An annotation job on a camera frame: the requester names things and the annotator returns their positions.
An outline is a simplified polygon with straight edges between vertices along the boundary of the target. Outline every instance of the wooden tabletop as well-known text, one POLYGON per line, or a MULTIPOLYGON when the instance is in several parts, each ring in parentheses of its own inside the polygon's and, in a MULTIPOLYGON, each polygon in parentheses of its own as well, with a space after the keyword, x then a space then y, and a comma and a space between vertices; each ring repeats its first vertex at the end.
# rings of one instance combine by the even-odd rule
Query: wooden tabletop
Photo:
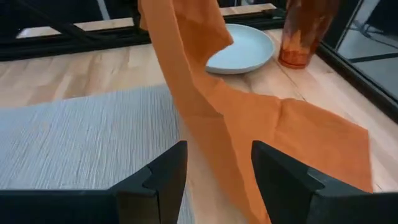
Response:
MULTIPOLYGON (((221 9, 223 14, 256 12, 270 4, 221 9)), ((130 19, 79 24, 86 30, 129 26, 130 19)), ((49 35, 48 27, 25 30, 20 37, 49 35)), ((281 30, 267 30, 279 49, 281 30)), ((398 125, 339 76, 318 56, 305 70, 277 62, 279 50, 262 68, 244 75, 220 76, 233 88, 280 98, 305 100, 369 130, 373 187, 398 190, 398 125)), ((33 105, 89 96, 138 86, 165 83, 153 47, 139 45, 72 55, 0 63, 0 107, 33 105)), ((242 215, 218 187, 201 152, 186 128, 188 183, 196 223, 244 223, 242 215)))

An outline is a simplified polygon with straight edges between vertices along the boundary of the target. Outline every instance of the orange napkin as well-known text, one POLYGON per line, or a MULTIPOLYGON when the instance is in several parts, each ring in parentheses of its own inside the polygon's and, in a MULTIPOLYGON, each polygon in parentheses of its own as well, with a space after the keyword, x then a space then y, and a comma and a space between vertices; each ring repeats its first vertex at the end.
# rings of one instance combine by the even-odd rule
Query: orange napkin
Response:
POLYGON ((185 124, 249 223, 269 222, 251 164, 255 139, 372 191, 366 130, 304 101, 234 90, 205 72, 232 43, 216 0, 141 0, 140 10, 185 124))

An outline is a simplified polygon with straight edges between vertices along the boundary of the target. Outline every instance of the floor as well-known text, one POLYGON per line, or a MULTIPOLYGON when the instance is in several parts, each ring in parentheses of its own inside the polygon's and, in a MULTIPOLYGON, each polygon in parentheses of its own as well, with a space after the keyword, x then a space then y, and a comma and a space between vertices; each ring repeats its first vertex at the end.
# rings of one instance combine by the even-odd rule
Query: floor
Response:
MULTIPOLYGON (((354 19, 359 23, 364 23, 378 2, 379 0, 364 0, 354 19)), ((385 37, 379 34, 371 35, 375 39, 395 45, 397 48, 377 43, 356 30, 349 30, 338 52, 346 58, 398 53, 398 37, 385 37)), ((398 58, 360 62, 355 63, 355 65, 398 98, 398 88, 396 88, 398 85, 398 58)))

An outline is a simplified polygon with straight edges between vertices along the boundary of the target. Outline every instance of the white bowl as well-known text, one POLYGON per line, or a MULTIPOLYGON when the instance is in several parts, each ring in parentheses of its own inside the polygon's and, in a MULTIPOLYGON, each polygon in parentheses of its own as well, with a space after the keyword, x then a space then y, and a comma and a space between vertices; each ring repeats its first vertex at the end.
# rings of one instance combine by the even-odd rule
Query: white bowl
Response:
POLYGON ((246 73, 261 67, 272 57, 274 43, 263 31, 238 24, 227 24, 226 28, 234 43, 209 59, 207 72, 246 73))

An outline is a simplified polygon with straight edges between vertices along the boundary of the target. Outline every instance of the textured placemat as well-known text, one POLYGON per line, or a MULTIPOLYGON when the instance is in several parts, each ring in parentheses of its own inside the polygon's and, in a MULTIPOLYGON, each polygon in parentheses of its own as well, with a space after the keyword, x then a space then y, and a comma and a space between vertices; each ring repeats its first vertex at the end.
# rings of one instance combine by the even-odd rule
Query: textured placemat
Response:
POLYGON ((164 85, 0 110, 0 189, 107 189, 178 140, 164 85))

